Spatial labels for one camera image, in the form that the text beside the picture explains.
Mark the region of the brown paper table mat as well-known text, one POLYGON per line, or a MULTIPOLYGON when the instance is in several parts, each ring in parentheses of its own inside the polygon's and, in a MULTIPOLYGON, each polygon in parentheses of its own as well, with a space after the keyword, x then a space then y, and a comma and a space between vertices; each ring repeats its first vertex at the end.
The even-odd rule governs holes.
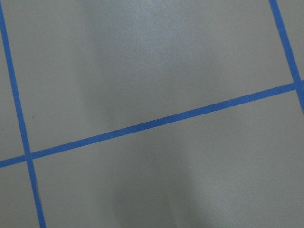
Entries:
POLYGON ((301 228, 301 0, 3 0, 3 228, 301 228))

